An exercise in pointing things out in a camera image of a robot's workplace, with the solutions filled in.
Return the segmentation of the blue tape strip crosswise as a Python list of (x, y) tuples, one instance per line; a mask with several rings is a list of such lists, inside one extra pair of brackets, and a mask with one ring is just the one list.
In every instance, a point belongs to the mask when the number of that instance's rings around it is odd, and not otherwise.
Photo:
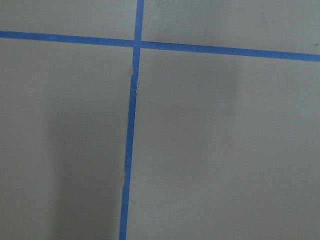
[(294, 53), (294, 52), (271, 51), (271, 50), (260, 50), (260, 49), (232, 48), (232, 47), (165, 43), (165, 42), (152, 42), (152, 41), (134, 41), (134, 40), (127, 40), (127, 39), (115, 39), (115, 38), (103, 38), (103, 37), (88, 37), (88, 36), (5, 31), (5, 30), (2, 30), (0, 32), (0, 37), (4, 39), (47, 41), (47, 42), (139, 48), (139, 49), (177, 51), (177, 52), (221, 54), (221, 55), (231, 55), (231, 56), (284, 59), (284, 60), (295, 60), (295, 61), (305, 61), (305, 62), (320, 61), (320, 56), (318, 54), (309, 54), (309, 53)]

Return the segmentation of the blue tape strip lengthwise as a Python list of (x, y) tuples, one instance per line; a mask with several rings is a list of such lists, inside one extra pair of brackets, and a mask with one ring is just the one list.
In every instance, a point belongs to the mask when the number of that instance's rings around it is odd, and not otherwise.
[(129, 90), (128, 122), (127, 122), (125, 159), (124, 159), (124, 181), (123, 181), (123, 187), (122, 187), (121, 212), (120, 212), (119, 236), (118, 236), (120, 240), (127, 239), (128, 211), (129, 211), (131, 170), (132, 170), (132, 154), (133, 154), (134, 132), (135, 132), (138, 78), (139, 78), (139, 70), (140, 70), (144, 3), (145, 2), (143, 0), (138, 0), (136, 3), (134, 39), (133, 39), (133, 50), (132, 50), (132, 75), (131, 75), (130, 90)]

